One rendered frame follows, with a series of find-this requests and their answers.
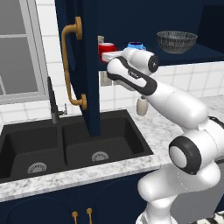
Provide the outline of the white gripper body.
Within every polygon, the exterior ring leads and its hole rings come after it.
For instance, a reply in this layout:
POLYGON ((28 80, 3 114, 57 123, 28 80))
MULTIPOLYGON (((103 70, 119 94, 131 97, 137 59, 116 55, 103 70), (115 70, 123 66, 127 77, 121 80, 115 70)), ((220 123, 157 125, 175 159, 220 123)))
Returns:
POLYGON ((101 55, 101 60, 103 62, 109 62, 110 60, 112 60, 113 58, 119 57, 122 54, 121 51, 114 51, 114 52, 104 52, 101 55))

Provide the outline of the navy cabinet door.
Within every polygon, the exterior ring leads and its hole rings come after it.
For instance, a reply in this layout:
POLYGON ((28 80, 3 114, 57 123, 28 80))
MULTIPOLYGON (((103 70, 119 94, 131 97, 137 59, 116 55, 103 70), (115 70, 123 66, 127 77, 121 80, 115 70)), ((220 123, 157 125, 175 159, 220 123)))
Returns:
POLYGON ((100 104, 98 79, 98 43, 96 29, 96 0, 54 0, 61 49, 61 33, 66 25, 73 25, 81 18, 82 40, 74 33, 66 35, 66 51, 69 63, 72 98, 81 94, 87 97, 87 110, 80 107, 91 137, 99 136, 100 104))
POLYGON ((224 53, 224 0, 204 0, 197 42, 224 53))

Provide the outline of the red cup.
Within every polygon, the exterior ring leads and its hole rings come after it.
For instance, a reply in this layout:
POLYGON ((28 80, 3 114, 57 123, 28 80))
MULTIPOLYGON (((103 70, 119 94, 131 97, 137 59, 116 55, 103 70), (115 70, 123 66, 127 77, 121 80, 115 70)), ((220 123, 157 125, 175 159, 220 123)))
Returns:
POLYGON ((99 55, 108 52, 114 52, 117 50, 116 46, 113 43, 100 43, 98 45, 99 55))

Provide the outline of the blue bowl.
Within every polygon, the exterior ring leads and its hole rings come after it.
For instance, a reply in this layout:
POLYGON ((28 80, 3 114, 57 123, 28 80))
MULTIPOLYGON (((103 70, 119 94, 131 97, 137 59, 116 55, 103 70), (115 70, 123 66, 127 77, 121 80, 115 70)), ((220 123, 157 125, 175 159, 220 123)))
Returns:
POLYGON ((128 47, 139 49, 139 50, 145 50, 145 46, 142 42, 129 42, 128 47))

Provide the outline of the white soap bottle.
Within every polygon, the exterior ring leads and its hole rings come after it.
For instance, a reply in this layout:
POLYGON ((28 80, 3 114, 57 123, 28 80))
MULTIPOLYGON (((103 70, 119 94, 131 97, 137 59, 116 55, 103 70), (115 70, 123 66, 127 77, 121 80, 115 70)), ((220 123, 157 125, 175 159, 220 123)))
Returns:
POLYGON ((147 111, 148 111, 148 102, 143 96, 141 96, 138 98, 136 102, 136 113, 139 116, 145 116, 147 111))

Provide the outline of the grey patterned bowl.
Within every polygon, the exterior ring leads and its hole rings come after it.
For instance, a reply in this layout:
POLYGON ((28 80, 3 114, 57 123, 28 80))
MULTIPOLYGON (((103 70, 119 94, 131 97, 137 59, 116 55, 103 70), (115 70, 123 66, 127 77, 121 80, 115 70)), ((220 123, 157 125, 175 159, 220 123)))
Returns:
POLYGON ((196 43, 198 36, 186 31, 159 31, 157 43, 166 53, 185 53, 196 43))

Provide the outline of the dark grey tap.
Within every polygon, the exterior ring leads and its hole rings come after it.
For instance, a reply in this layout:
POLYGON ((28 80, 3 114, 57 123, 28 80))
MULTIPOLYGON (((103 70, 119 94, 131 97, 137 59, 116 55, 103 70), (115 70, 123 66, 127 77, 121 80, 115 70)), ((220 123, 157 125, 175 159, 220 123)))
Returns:
POLYGON ((65 109, 64 111, 58 110, 55 94, 53 91, 53 84, 52 84, 52 80, 50 76, 47 77, 47 86, 48 86, 48 95, 49 95, 49 101, 51 106, 52 122, 57 123, 60 120, 60 116, 67 114, 67 109, 65 109))

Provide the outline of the grey framed window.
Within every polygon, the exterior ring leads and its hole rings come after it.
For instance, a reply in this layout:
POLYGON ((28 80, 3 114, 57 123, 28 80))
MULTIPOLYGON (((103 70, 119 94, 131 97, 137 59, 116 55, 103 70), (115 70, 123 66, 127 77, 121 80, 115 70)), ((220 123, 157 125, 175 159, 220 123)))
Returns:
POLYGON ((35 0, 0 0, 0 105, 48 98, 35 0))

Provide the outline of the black double sink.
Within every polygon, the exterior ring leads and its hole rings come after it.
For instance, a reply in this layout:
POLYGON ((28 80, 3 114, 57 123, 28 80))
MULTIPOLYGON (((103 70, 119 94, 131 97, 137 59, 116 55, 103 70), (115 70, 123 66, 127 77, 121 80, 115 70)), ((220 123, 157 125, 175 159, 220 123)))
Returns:
POLYGON ((90 136, 82 116, 7 124, 0 134, 0 183, 152 154, 127 110, 100 114, 90 136))

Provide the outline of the navy base cupboard door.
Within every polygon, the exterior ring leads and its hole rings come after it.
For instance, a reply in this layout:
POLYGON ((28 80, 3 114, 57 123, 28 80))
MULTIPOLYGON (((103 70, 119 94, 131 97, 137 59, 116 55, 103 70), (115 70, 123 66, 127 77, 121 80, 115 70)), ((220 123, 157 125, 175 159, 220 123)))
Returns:
POLYGON ((0 202, 0 224, 74 224, 80 202, 78 187, 0 202))
POLYGON ((93 224, 135 224, 146 201, 137 183, 146 172, 83 185, 80 188, 82 208, 92 209, 93 224))

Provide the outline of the grey appliance front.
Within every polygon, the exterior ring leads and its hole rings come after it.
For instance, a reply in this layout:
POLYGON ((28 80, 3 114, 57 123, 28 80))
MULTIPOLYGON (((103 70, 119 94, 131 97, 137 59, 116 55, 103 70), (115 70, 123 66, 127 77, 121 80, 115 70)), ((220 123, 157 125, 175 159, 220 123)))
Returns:
POLYGON ((171 216, 178 224, 189 224, 211 217, 224 209, 224 186, 216 186, 203 192, 179 195, 172 204, 171 216))

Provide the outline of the grey wall outlet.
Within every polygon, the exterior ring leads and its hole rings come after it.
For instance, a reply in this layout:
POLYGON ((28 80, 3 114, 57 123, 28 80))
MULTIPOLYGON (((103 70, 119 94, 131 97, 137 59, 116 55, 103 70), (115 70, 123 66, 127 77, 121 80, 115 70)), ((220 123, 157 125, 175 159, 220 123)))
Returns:
POLYGON ((112 80, 107 76, 106 71, 100 71, 100 84, 102 87, 112 85, 112 80))

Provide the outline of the navy wall cabinet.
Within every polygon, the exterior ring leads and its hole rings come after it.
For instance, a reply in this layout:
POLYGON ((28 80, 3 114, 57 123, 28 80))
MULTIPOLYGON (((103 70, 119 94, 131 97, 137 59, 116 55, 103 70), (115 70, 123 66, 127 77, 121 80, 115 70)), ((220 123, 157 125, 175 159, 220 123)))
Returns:
POLYGON ((224 53, 197 41, 187 52, 164 52, 157 42, 163 31, 198 36, 204 0, 97 0, 98 33, 122 50, 130 41, 142 42, 158 56, 161 66, 224 61, 224 53))

